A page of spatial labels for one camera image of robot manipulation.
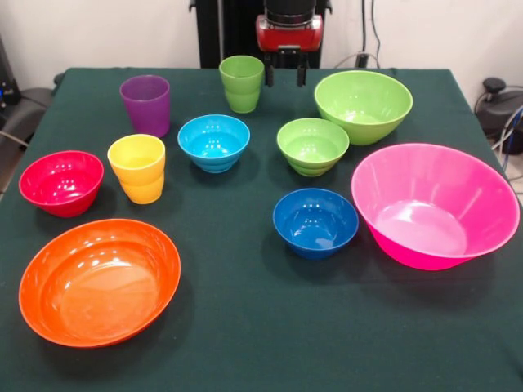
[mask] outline orange bowl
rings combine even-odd
[[[162,313],[180,275],[165,233],[137,220],[98,220],[54,238],[31,260],[20,310],[38,335],[59,345],[113,345]]]

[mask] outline table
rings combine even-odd
[[[239,164],[221,175],[195,167],[177,129],[203,114],[230,114],[217,70],[71,69],[16,173],[62,149],[105,163],[92,208],[73,219],[36,210],[12,185],[0,203],[0,390],[47,391],[515,391],[523,387],[523,232],[493,255],[428,273],[388,258],[364,224],[336,256],[309,262],[277,236],[271,213],[287,192],[324,187],[350,198],[356,164],[386,145],[425,141],[499,166],[452,74],[387,69],[413,93],[411,114],[375,145],[351,146],[331,171],[305,178],[277,150],[279,128],[318,116],[307,86],[279,70],[257,110]],[[143,73],[172,85],[171,133],[162,198],[130,203],[106,158],[132,132],[120,83]],[[21,275],[36,252],[76,225],[110,217],[158,226],[181,255],[181,283],[163,316],[139,336],[74,350],[36,336],[17,304]]]

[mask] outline small green bowl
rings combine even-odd
[[[349,148],[349,136],[338,125],[321,118],[299,118],[283,125],[276,137],[291,167],[302,176],[321,176]]]
[[[318,83],[321,117],[343,127],[353,145],[371,145],[394,131],[412,109],[407,87],[377,72],[334,73]]]

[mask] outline cup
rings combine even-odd
[[[120,95],[137,133],[162,137],[170,127],[171,97],[167,80],[155,75],[130,78],[120,86]]]
[[[136,204],[155,202],[162,195],[165,145],[156,136],[135,134],[116,140],[107,158],[123,192]]]
[[[232,56],[220,63],[220,75],[227,102],[233,112],[252,112],[262,87],[263,62],[252,56]]]

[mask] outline light blue bowl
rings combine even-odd
[[[251,134],[237,118],[209,114],[190,120],[178,132],[178,144],[194,164],[209,173],[223,173],[239,159]]]
[[[299,256],[323,259],[345,246],[358,231],[358,214],[343,196],[330,190],[300,189],[276,204],[276,231]]]

